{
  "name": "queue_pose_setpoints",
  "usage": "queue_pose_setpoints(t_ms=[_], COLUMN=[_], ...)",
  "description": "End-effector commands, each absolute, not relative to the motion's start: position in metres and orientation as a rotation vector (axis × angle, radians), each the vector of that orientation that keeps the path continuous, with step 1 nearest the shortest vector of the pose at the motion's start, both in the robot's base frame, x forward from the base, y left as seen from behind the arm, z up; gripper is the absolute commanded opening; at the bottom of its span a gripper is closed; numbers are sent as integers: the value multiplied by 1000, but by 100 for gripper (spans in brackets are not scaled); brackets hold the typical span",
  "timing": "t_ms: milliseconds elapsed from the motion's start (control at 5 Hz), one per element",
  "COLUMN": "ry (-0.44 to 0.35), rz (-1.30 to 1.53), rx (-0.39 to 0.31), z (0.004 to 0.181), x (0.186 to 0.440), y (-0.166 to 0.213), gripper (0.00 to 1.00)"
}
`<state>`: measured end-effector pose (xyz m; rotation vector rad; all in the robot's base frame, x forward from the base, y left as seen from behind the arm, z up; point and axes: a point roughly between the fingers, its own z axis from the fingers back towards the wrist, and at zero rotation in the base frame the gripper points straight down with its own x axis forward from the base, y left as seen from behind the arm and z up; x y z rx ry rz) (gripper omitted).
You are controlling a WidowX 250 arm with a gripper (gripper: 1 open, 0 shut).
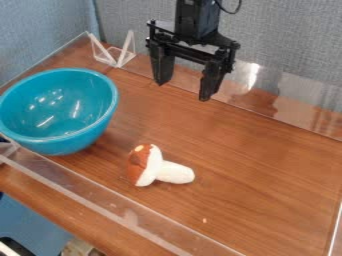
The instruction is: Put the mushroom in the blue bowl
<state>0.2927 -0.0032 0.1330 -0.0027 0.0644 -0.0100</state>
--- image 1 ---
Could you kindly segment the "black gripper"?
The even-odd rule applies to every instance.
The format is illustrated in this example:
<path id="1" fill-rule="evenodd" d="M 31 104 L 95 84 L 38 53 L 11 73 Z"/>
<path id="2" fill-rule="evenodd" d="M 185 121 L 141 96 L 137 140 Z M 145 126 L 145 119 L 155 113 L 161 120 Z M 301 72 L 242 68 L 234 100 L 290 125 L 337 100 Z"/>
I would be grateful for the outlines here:
<path id="1" fill-rule="evenodd" d="M 177 0 L 173 22 L 151 19 L 147 22 L 154 80 L 159 86 L 174 75 L 175 58 L 206 64 L 201 78 L 200 100 L 208 101 L 218 92 L 226 72 L 233 71 L 240 43 L 220 33 L 221 12 L 236 15 L 224 7 L 224 0 Z"/>

